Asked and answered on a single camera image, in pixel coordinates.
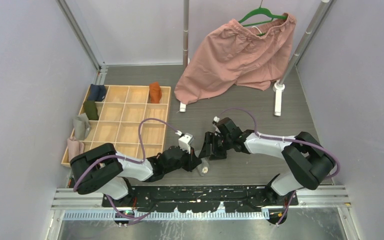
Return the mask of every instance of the dark blue folded cloth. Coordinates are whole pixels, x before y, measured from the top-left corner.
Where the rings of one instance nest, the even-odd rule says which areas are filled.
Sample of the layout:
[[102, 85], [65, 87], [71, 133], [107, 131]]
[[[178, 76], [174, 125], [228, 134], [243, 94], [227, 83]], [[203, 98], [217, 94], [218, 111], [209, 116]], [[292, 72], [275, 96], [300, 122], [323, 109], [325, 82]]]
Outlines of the dark blue folded cloth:
[[102, 102], [107, 94], [107, 89], [104, 85], [90, 85], [88, 101]]

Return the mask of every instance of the orange folded cloth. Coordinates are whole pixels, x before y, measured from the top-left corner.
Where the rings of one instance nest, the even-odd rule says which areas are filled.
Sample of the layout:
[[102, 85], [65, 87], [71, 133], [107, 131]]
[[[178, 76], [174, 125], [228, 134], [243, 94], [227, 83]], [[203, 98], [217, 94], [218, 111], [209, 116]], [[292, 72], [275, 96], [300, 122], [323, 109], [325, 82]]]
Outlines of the orange folded cloth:
[[149, 96], [152, 104], [160, 103], [163, 93], [161, 92], [161, 87], [157, 81], [149, 85]]

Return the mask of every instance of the pink garment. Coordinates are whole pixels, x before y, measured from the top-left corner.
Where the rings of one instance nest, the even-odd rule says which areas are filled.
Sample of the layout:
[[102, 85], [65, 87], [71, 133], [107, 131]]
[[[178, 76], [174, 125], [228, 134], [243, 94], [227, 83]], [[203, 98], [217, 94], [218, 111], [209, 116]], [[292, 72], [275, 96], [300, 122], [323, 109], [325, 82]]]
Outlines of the pink garment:
[[243, 27], [232, 19], [208, 34], [180, 77], [174, 94], [184, 103], [212, 98], [233, 84], [266, 90], [282, 77], [291, 55], [296, 19], [276, 19], [255, 27]]

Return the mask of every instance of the white wall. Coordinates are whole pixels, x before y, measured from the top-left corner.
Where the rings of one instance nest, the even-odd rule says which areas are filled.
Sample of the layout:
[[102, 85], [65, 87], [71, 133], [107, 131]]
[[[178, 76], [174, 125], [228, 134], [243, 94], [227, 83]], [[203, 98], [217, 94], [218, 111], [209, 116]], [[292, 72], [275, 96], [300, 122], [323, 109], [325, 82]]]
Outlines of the white wall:
[[43, 239], [95, 69], [55, 0], [0, 0], [0, 239]]
[[[181, 63], [182, 0], [67, 0], [98, 60], [109, 65]], [[273, 14], [297, 18], [295, 50], [320, 0], [264, 0]], [[231, 19], [240, 20], [258, 8], [259, 0], [191, 0], [189, 54], [206, 35]], [[260, 22], [254, 16], [247, 23]]]
[[321, 143], [342, 163], [335, 180], [362, 239], [384, 239], [384, 1], [336, 1], [299, 72]]

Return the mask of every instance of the green folded cloth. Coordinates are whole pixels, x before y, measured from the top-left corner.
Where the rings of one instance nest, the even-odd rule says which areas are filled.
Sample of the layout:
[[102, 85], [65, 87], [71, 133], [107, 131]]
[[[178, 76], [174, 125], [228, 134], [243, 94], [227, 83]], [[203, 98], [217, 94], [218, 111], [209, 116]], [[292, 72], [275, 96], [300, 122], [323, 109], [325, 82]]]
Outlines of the green folded cloth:
[[85, 101], [83, 103], [83, 110], [89, 120], [98, 120], [98, 109], [95, 101]]

